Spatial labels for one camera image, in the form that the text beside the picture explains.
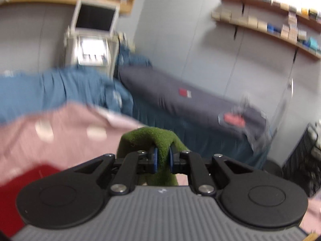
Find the round black plate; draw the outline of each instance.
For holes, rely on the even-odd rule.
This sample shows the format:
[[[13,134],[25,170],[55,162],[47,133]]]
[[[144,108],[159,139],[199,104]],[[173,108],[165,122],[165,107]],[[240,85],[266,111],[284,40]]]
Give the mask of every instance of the round black plate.
[[[265,172],[237,175],[220,201],[232,217],[259,228],[298,224],[308,207],[299,186]]]
[[[87,174],[56,174],[33,182],[17,197],[17,208],[27,224],[63,229],[82,224],[103,205],[103,193]]]

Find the black rack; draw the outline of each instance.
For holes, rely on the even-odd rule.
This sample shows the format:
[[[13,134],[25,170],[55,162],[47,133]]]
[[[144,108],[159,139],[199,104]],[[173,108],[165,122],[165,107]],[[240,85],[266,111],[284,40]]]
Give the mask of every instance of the black rack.
[[[282,172],[285,179],[298,184],[309,197],[312,197],[321,188],[321,162],[311,155],[313,148],[319,148],[316,146],[318,136],[313,140],[309,128],[317,135],[314,126],[308,124],[297,146],[283,165]]]

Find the computer monitor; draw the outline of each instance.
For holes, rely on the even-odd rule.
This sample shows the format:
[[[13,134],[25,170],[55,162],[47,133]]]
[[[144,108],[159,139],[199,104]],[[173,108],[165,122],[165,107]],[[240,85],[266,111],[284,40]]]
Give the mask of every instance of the computer monitor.
[[[119,15],[119,5],[106,0],[78,0],[70,25],[76,35],[110,37]]]

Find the green cloth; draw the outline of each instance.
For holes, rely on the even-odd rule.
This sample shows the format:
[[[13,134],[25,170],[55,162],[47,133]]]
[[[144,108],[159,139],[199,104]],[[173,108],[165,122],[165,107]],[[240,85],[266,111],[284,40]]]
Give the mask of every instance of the green cloth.
[[[177,151],[187,150],[176,134],[166,129],[143,127],[124,134],[117,150],[117,157],[124,158],[128,153],[138,150],[148,151],[152,146],[158,148],[158,171],[146,174],[139,181],[146,181],[149,186],[176,186],[176,176],[171,174],[168,151],[174,143]]]

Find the metal screw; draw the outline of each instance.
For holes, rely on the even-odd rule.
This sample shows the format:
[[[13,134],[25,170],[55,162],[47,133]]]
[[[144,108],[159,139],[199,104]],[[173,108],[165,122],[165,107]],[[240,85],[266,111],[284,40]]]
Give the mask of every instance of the metal screw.
[[[198,191],[200,191],[201,193],[205,193],[205,194],[209,194],[212,193],[214,191],[214,188],[210,185],[201,185],[198,188]]]
[[[123,184],[114,184],[110,187],[110,189],[113,191],[113,192],[116,192],[116,193],[122,193],[124,192],[127,187]]]

